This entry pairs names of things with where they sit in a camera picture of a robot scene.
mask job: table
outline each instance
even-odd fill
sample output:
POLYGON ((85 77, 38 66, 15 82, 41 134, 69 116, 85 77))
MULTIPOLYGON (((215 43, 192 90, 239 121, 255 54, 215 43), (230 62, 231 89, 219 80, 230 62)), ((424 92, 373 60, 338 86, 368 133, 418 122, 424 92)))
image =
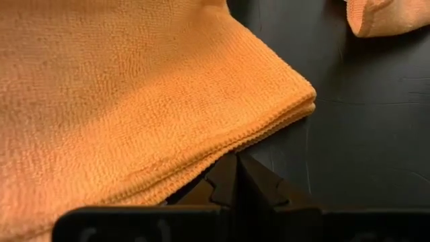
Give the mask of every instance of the table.
POLYGON ((229 5, 318 94, 246 153, 328 207, 430 205, 430 28, 358 39, 341 0, 229 5))

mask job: orange microfiber towel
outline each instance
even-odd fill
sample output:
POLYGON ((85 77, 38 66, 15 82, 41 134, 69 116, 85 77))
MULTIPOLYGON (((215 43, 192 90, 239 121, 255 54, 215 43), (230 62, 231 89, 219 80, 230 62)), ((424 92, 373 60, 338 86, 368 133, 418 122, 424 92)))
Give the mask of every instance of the orange microfiber towel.
POLYGON ((0 82, 0 241, 157 204, 315 98, 225 0, 2 0, 0 82))
POLYGON ((347 19, 358 37, 403 34, 430 24, 430 0, 348 0, 347 19))

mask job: orange cloth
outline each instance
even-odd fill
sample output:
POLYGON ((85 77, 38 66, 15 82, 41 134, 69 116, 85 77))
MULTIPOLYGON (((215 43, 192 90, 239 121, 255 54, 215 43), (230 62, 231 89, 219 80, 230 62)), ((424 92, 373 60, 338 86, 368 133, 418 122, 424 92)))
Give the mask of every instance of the orange cloth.
POLYGON ((309 115, 315 92, 225 0, 0 1, 0 241, 157 204, 309 115))
POLYGON ((430 24, 430 0, 348 0, 347 18, 358 37, 403 34, 430 24))

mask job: black object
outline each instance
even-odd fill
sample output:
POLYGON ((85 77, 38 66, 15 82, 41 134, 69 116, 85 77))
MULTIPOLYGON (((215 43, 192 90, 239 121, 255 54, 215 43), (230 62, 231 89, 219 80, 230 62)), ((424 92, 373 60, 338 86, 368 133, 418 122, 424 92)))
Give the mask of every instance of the black object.
POLYGON ((165 206, 80 208, 52 241, 430 241, 429 221, 426 210, 326 211, 253 158, 227 154, 165 206))

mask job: black surface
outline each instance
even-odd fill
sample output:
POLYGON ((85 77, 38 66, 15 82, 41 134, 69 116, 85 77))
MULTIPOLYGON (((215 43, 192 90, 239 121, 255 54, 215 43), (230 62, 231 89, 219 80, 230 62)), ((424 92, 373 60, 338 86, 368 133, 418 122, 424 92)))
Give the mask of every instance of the black surface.
POLYGON ((358 39, 341 0, 231 0, 316 88, 316 112, 245 152, 333 207, 430 205, 430 28, 358 39))

